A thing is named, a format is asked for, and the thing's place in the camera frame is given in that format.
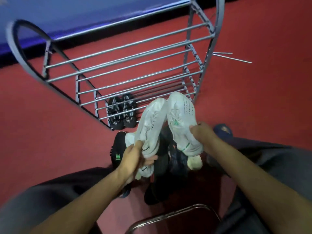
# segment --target black shoe with green label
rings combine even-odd
[[[127,133],[124,131],[119,131],[115,136],[114,144],[111,148],[111,154],[110,154],[111,160],[112,160],[112,166],[114,170],[120,165],[123,153],[127,148],[126,142],[124,140],[124,138],[126,137],[126,134]],[[131,184],[128,184],[123,188],[122,193],[119,196],[119,198],[126,198],[130,194],[130,191],[131,191]]]

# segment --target metal chair leg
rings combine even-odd
[[[186,207],[186,208],[183,208],[183,209],[179,209],[179,210],[176,210],[176,211],[173,211],[173,212],[170,212],[170,213],[160,214],[160,215],[157,215],[157,216],[154,216],[154,217],[150,217],[150,218],[146,218],[146,219],[137,221],[137,222],[135,222],[134,224],[132,224],[128,228],[128,230],[126,231],[126,234],[133,233],[138,228],[141,228],[141,227],[144,227],[146,225],[149,225],[149,224],[152,224],[152,223],[156,223],[156,222],[159,222],[161,220],[165,220],[165,219],[177,216],[177,215],[185,213],[185,212],[189,212],[189,211],[191,211],[193,209],[196,209],[196,208],[204,208],[204,209],[206,209],[208,211],[212,211],[216,215],[217,219],[219,221],[221,221],[221,218],[216,213],[216,211],[214,211],[213,208],[211,208],[211,207],[209,207],[207,205],[204,205],[204,204],[193,204],[193,205],[191,205],[189,207]]]

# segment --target red floor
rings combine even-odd
[[[198,120],[211,125],[227,123],[238,137],[312,149],[311,5],[312,0],[239,0],[226,4],[216,51],[230,51],[234,53],[233,57],[253,63],[212,58],[195,104]],[[208,17],[213,13],[212,10],[205,12]],[[187,16],[184,16],[73,48],[66,53],[71,58],[78,57],[162,34],[168,29],[182,28],[186,22]],[[203,31],[194,32],[192,38],[201,36]],[[89,58],[78,62],[78,66],[88,67],[175,40],[168,38],[166,42],[154,41],[140,48]],[[195,47],[203,56],[207,42]],[[41,62],[42,59],[32,60],[36,66]],[[137,77],[180,63],[180,58],[173,58],[132,71],[125,70],[122,76],[118,73],[109,79],[114,83],[120,78]],[[56,70],[55,74],[61,75],[59,71]],[[0,75],[0,204],[39,182],[110,163],[108,154],[115,132],[108,131],[79,108],[35,81],[20,65],[0,69]],[[211,177],[203,177],[202,173],[205,171],[191,175],[203,187],[198,187],[196,197],[188,197],[188,202],[201,201],[224,214],[235,186],[226,177],[220,180],[213,178],[214,174],[209,171],[206,175]],[[114,200],[109,205],[99,220],[104,233],[124,233],[137,220],[184,206],[175,203],[176,197],[173,196],[164,204],[148,207],[143,202],[142,190],[144,188],[135,188],[128,198]],[[217,196],[210,198],[213,192]],[[157,233],[161,229],[162,233],[166,233],[163,230],[176,233],[178,228],[173,230],[174,226],[177,224],[163,223],[140,232]]]

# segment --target person's right hand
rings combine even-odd
[[[198,122],[196,126],[190,126],[190,132],[195,139],[204,145],[205,152],[212,155],[212,145],[216,140],[219,140],[219,137],[213,132],[213,129],[205,122]]]

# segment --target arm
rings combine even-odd
[[[219,139],[205,123],[190,128],[243,191],[275,234],[312,233],[312,203],[276,180],[238,150]]]
[[[157,159],[157,156],[153,156],[148,161],[141,162],[142,146],[141,141],[137,141],[135,146],[129,146],[115,171],[80,197],[49,216],[44,222],[36,226],[30,234],[88,233],[110,202],[133,179],[133,173],[137,170],[139,163],[150,165]]]

